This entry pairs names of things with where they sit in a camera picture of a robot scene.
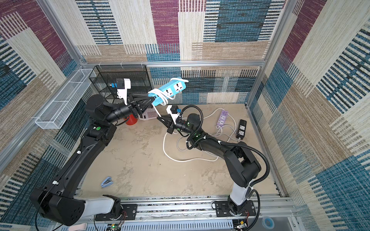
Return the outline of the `purple power strip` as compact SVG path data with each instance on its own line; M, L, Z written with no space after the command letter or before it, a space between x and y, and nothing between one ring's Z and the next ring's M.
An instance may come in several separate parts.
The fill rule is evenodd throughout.
M224 126L227 117L228 117L228 112L222 109L216 125L220 127Z

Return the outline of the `black power strip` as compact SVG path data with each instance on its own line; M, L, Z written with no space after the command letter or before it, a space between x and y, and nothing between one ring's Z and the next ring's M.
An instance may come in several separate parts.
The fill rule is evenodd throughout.
M236 133L237 139L240 139L240 140L244 139L245 133L246 133L246 125L247 125L247 121L241 119L239 122L237 133Z

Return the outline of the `teal power strip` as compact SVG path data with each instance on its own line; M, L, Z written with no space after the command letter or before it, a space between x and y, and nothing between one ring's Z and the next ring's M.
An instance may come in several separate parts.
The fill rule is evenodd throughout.
M166 106L170 100L174 100L176 94L180 93L186 88L188 80L182 78L172 78L167 84L158 89L152 89L148 92L149 97L154 97L153 106Z

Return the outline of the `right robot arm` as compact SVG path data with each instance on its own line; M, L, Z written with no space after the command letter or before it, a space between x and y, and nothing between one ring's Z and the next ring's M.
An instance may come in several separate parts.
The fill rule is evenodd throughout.
M172 134L178 131L186 138L187 149L209 152L225 161L229 175L234 182L228 196L228 208L233 216L241 215L247 210L248 200L256 192L254 186L269 176L270 164L259 150L244 142L232 143L217 139L202 129L202 113L191 113L184 120L182 113L158 116L159 120Z

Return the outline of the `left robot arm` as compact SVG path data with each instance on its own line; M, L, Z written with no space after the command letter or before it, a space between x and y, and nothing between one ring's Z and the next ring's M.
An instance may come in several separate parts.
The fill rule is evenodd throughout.
M65 226L71 226L85 216L89 211L88 200L74 196L89 167L112 140L117 129L114 123L131 115L138 117L154 101L154 97L134 94L127 104L111 104L100 94L91 96L85 111L92 122L77 151L43 188L35 188L30 195L37 214Z

